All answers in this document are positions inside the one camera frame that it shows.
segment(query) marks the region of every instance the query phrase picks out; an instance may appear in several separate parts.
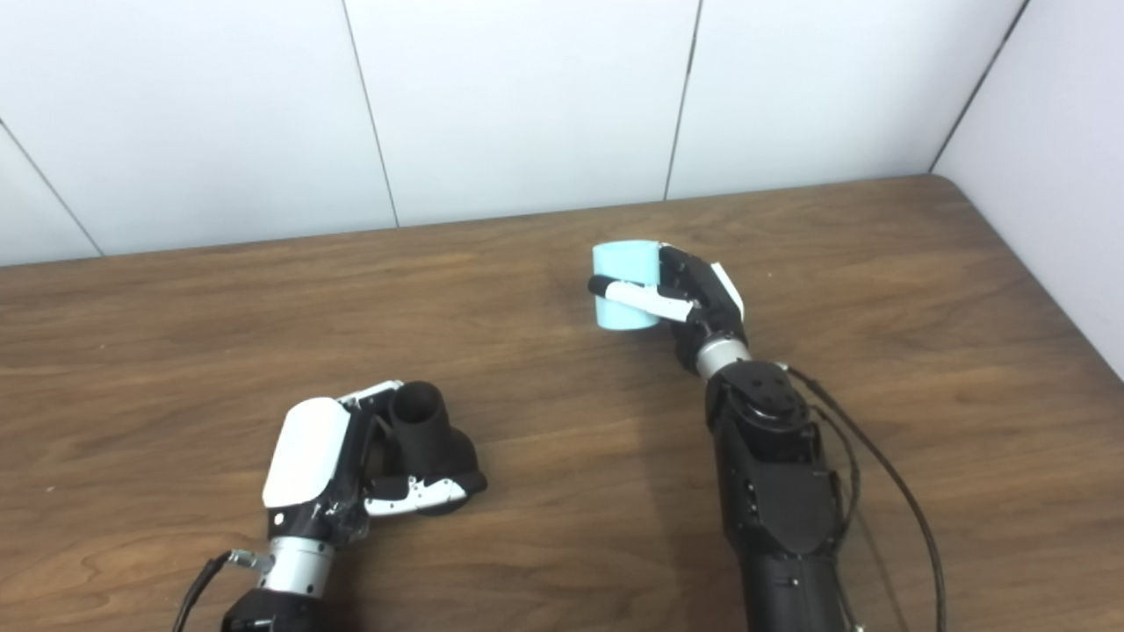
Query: robotic hand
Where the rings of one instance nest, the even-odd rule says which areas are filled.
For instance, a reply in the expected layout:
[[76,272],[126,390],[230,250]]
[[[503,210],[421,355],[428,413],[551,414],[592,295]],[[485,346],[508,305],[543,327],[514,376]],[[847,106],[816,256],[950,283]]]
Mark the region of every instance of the robotic hand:
[[364,538],[371,517],[446,514],[487,486],[472,442],[450,425],[432,383],[392,380],[301,401],[285,415],[262,490],[270,553],[235,550],[208,562],[173,631],[224,563],[261,574],[223,617],[224,632],[330,630],[320,597],[336,549]]
[[660,244],[660,285],[593,276],[589,290],[670,320],[679,363],[707,382],[723,527],[750,630],[846,631],[835,567],[847,518],[837,477],[786,368],[750,356],[742,298],[722,265]]

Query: wire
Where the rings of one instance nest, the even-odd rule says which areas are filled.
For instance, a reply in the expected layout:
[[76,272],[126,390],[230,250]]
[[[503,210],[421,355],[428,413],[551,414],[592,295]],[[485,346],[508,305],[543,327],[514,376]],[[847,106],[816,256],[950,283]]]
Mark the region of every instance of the wire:
[[837,543],[836,550],[843,548],[843,541],[846,540],[847,531],[851,530],[851,520],[854,516],[855,509],[859,508],[859,495],[862,489],[862,470],[859,469],[859,459],[854,454],[854,448],[851,445],[851,440],[846,437],[846,433],[840,427],[839,423],[833,419],[827,413],[824,413],[819,406],[813,406],[819,418],[827,423],[835,431],[835,436],[840,437],[840,443],[843,444],[843,450],[846,452],[846,459],[850,462],[851,469],[851,500],[847,503],[846,513],[840,521],[840,529],[835,535],[835,541]]
[[218,571],[223,570],[223,565],[228,559],[230,559],[230,551],[207,560],[202,570],[199,571],[199,576],[191,583],[191,587],[188,588],[188,593],[183,596],[183,604],[180,605],[180,614],[175,616],[175,623],[172,624],[172,632],[183,632],[183,626],[188,623],[188,614],[191,613],[191,606],[196,605],[199,596],[203,593],[203,588],[210,584],[211,579],[215,579]]
[[[843,484],[840,481],[840,476],[834,470],[832,470],[832,493],[835,496],[835,506],[839,507],[840,512],[840,529],[837,531],[837,536],[835,540],[835,554],[837,556],[841,550],[843,550],[843,543],[846,541],[847,531],[851,527],[851,518],[854,517],[855,511],[859,504],[859,489],[861,484],[861,473],[859,469],[859,459],[855,458],[854,449],[851,446],[851,440],[847,439],[843,428],[839,426],[827,413],[824,413],[819,406],[812,406],[812,409],[819,415],[819,418],[827,423],[835,431],[835,435],[840,437],[840,442],[843,443],[843,449],[846,451],[847,461],[850,461],[851,468],[851,499],[847,504],[846,513],[843,513]],[[859,620],[854,615],[854,608],[851,607],[851,597],[847,595],[846,587],[843,586],[843,580],[840,578],[840,567],[839,563],[832,565],[832,579],[835,581],[835,588],[839,592],[840,608],[843,611],[843,619],[846,622],[846,629],[854,631],[858,628]]]
[[854,630],[859,625],[859,620],[854,616],[854,610],[851,608],[851,598],[847,597],[846,588],[843,587],[843,580],[840,579],[840,565],[832,565],[832,577],[835,578],[835,587],[840,592],[840,606],[843,607],[843,619],[846,620],[847,630]]
[[819,382],[804,374],[803,372],[794,369],[792,367],[783,367],[786,371],[791,373],[798,380],[804,382],[804,386],[808,387],[808,390],[814,392],[821,401],[827,405],[827,407],[835,413],[835,415],[846,425],[847,430],[851,431],[855,437],[870,451],[871,454],[878,459],[878,462],[886,470],[886,473],[890,476],[894,484],[898,486],[898,490],[901,491],[901,496],[905,497],[906,503],[909,504],[909,509],[913,511],[914,517],[917,518],[917,525],[921,527],[921,534],[925,539],[925,548],[928,549],[928,561],[933,566],[933,588],[936,593],[936,631],[948,632],[948,596],[944,588],[944,567],[941,563],[941,552],[936,549],[936,538],[933,535],[933,529],[928,524],[928,520],[925,518],[925,512],[921,508],[921,504],[917,503],[917,498],[914,497],[913,491],[909,490],[909,486],[906,485],[905,479],[898,473],[890,460],[882,454],[882,451],[874,445],[874,442],[870,440],[869,436],[859,424],[854,423],[854,419],[846,414],[846,410],[835,398],[827,392],[824,387],[819,386]]

